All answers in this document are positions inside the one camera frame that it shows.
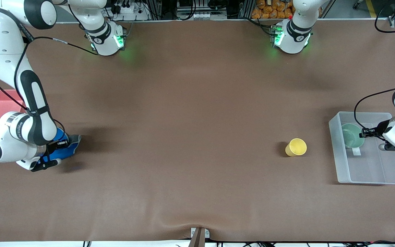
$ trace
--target translucent storage container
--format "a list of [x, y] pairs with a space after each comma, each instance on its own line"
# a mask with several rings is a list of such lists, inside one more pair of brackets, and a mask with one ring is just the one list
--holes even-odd
[[[390, 119], [389, 113], [357, 113], [357, 119], [366, 128], [374, 128], [379, 122]], [[340, 111], [329, 122], [333, 155], [339, 183], [395, 184], [395, 152], [381, 151], [383, 142], [375, 137], [365, 138], [360, 147], [360, 156], [353, 155], [344, 145], [343, 124], [358, 125], [353, 112]]]

